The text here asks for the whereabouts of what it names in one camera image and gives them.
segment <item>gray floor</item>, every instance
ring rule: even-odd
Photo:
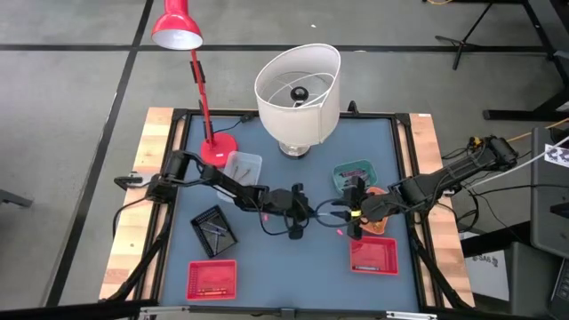
[[[536,11],[547,13],[541,3]],[[0,44],[130,44],[143,6],[143,0],[0,0]],[[438,45],[434,35],[461,37],[484,6],[195,0],[190,10],[207,44]],[[161,12],[156,0],[142,43],[151,44],[148,33]],[[471,40],[539,44],[523,9],[512,5],[495,5]],[[254,78],[277,54],[200,52],[211,107],[255,108]],[[1,309],[42,303],[125,59],[126,52],[0,52],[0,188],[35,200],[25,210],[0,206]],[[138,54],[61,303],[97,299],[112,215],[124,197],[112,179],[131,170],[148,107],[196,108],[188,60],[187,52]],[[472,135],[512,137],[543,125],[486,122],[481,111],[531,109],[561,85],[553,65],[540,55],[470,54],[457,71],[451,70],[452,61],[451,54],[343,52],[342,100],[346,106],[355,100],[364,111],[431,113],[439,146],[448,152]],[[529,141],[515,147],[525,152]],[[521,170],[485,188],[527,181],[529,172]],[[528,196],[528,190],[516,190],[488,199],[501,219],[513,224],[528,219]],[[453,204],[458,213],[472,205],[464,195]],[[482,206],[477,227],[499,228]]]

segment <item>clear plastic container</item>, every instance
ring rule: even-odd
[[[259,181],[260,166],[263,158],[258,155],[245,152],[232,151],[229,153],[228,162],[223,168],[223,173],[244,186],[256,185]],[[233,203],[233,199],[220,191],[217,197],[223,201]]]

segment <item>red tray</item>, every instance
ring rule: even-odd
[[[188,300],[230,300],[237,292],[235,260],[191,261],[188,266]]]
[[[374,275],[399,274],[397,241],[382,236],[363,236],[349,243],[350,268],[354,272]]]

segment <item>white cable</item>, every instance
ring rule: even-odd
[[[563,139],[563,140],[561,140],[560,142],[558,142],[558,144],[556,144],[555,146],[553,146],[553,148],[557,148],[557,147],[561,146],[562,144],[564,144],[564,143],[565,143],[566,141],[568,141],[568,140],[569,140],[569,136],[567,136],[565,139]],[[540,155],[536,156],[536,157],[533,158],[533,159],[528,160],[527,162],[525,162],[525,163],[523,163],[523,164],[517,166],[517,167],[514,168],[514,169],[511,169],[511,170],[508,170],[508,171],[506,171],[506,172],[500,173],[500,174],[495,175],[495,176],[493,176],[493,177],[490,177],[490,178],[488,178],[488,179],[486,179],[486,180],[482,180],[482,181],[480,181],[480,182],[478,182],[478,183],[476,183],[476,184],[471,185],[470,187],[467,187],[466,189],[467,189],[467,190],[470,190],[470,189],[472,189],[472,188],[474,188],[474,187],[477,187],[477,186],[480,186],[481,184],[484,184],[484,183],[486,183],[486,182],[488,182],[488,181],[491,181],[491,180],[494,180],[494,179],[498,179],[498,178],[500,178],[500,177],[503,177],[503,176],[505,176],[506,174],[511,173],[511,172],[514,172],[514,171],[517,170],[517,169],[521,169],[521,168],[527,166],[528,164],[530,164],[530,163],[532,163],[532,162],[538,160],[538,159],[541,158],[542,156],[544,156],[546,152],[547,152],[547,150],[543,151]]]
[[[288,84],[285,84],[283,87],[281,87],[280,89],[278,89],[277,91],[275,91],[275,93],[273,93],[273,95],[270,96],[270,98],[268,98],[267,102],[270,103],[270,101],[271,101],[273,98],[275,98],[276,94],[279,93],[279,92],[281,92],[281,91],[282,91],[284,88],[286,88],[287,86],[290,87],[291,84],[294,84],[294,83],[297,82],[297,81],[306,79],[306,78],[311,77],[311,76],[329,76],[330,78],[334,79],[334,76],[333,76],[332,74],[325,73],[325,72],[320,72],[320,73],[315,73],[315,74],[310,74],[310,75],[301,76],[300,78],[298,78],[298,79],[296,79],[296,80],[294,80],[294,81],[291,81],[291,82],[288,83]],[[328,90],[326,90],[324,93],[320,94],[320,95],[319,95],[318,97],[316,97],[315,99],[311,100],[310,102],[305,103],[305,104],[303,105],[303,107],[309,106],[310,103],[312,103],[312,102],[314,102],[314,101],[319,100],[320,98],[322,98],[323,96],[325,96],[326,94],[328,94],[328,92],[330,91],[330,89],[331,89],[331,88],[328,88]]]

